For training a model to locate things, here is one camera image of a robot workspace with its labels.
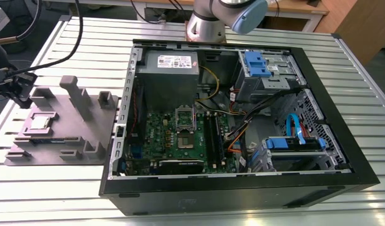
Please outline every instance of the metal plate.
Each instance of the metal plate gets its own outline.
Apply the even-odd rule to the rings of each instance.
[[[33,65],[53,61],[69,53],[77,37],[77,25],[76,17],[69,22],[59,22]],[[87,87],[91,95],[97,94],[100,90],[109,90],[113,95],[120,95],[125,84],[132,39],[185,38],[183,24],[152,25],[140,21],[85,18],[85,27],[88,26],[95,28],[85,30],[85,38],[73,58],[36,72],[43,76],[36,85],[51,86],[56,94],[61,92],[59,77],[65,74],[79,77],[79,86]],[[13,102],[9,101],[0,117],[1,224],[27,222],[56,225],[57,221],[65,221],[75,226],[95,223],[116,226],[124,225],[124,222],[139,226],[152,224],[330,226],[333,222],[336,225],[385,226],[385,99],[369,82],[370,76],[365,71],[357,70],[360,67],[352,53],[340,47],[341,44],[329,34],[256,30],[241,36],[230,29],[226,29],[226,34],[229,43],[304,48],[381,184],[362,192],[340,195],[305,209],[125,217],[109,200],[99,198],[101,166],[9,168],[1,165],[16,136],[12,133],[20,131],[21,120],[29,113],[28,110],[13,106]],[[350,81],[364,81],[369,87],[364,86],[364,83],[350,85]]]

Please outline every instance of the motherboard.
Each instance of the motherboard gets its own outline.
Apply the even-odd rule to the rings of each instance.
[[[188,114],[184,110],[148,113],[144,145],[131,147],[135,174],[161,174],[163,164],[181,163],[199,164],[200,173],[236,172],[234,158],[225,155],[223,141],[217,140],[230,130],[226,115],[193,111]]]

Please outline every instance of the label sticker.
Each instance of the label sticker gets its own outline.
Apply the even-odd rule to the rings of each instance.
[[[242,158],[242,156],[240,157],[240,163],[241,163],[241,165],[245,167],[246,160]]]
[[[159,68],[192,68],[191,56],[159,56],[157,59]]]
[[[273,71],[278,71],[278,67],[276,67],[276,66],[268,66],[268,69],[273,70]]]
[[[230,101],[236,101],[236,94],[230,93]]]
[[[250,142],[248,149],[254,149],[257,147],[257,143]]]

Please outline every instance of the green motherboard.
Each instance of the green motherboard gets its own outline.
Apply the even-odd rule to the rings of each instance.
[[[225,114],[207,115],[195,114],[188,115],[188,112],[180,112],[179,117],[176,113],[148,113],[145,142],[140,150],[139,156],[144,161],[133,161],[133,169],[137,171],[137,175],[155,175],[152,167],[163,160],[200,160],[204,161],[204,170],[201,173],[233,173],[236,172],[234,157],[226,156],[225,150],[216,144],[216,150],[221,153],[221,164],[213,165],[208,162],[207,139],[212,136],[208,134],[208,127],[205,126],[205,120],[209,117],[216,118],[219,133],[224,137],[224,134],[229,132],[228,117]],[[177,123],[187,125],[195,123],[195,131],[187,129],[177,131]]]

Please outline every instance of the open computer tower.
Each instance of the open computer tower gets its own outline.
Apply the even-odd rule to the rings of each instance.
[[[125,215],[306,207],[380,183],[301,48],[133,43],[100,187]]]

